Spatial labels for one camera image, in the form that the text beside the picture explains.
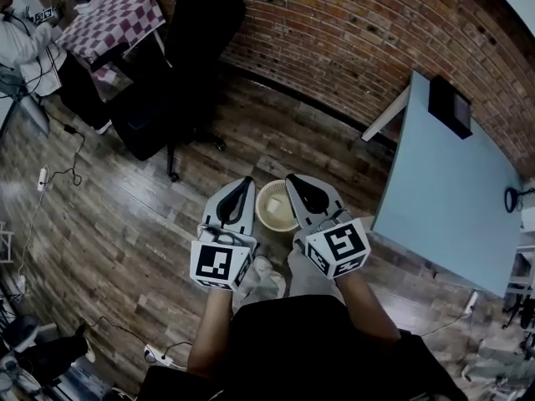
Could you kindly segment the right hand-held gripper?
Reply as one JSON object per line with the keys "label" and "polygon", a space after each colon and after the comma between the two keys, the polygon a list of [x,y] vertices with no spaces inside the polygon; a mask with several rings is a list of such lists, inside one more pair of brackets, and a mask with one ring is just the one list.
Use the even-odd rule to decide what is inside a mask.
{"label": "right hand-held gripper", "polygon": [[362,220],[349,213],[335,188],[308,175],[290,174],[286,181],[301,252],[328,279],[362,267],[370,254]]}

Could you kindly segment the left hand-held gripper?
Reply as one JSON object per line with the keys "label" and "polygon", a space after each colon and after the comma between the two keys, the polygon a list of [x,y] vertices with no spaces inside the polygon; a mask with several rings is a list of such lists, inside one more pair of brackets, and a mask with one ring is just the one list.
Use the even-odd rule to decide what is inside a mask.
{"label": "left hand-held gripper", "polygon": [[191,242],[190,278],[197,284],[237,291],[249,267],[257,240],[256,186],[250,176],[223,186],[208,199],[197,238]]}

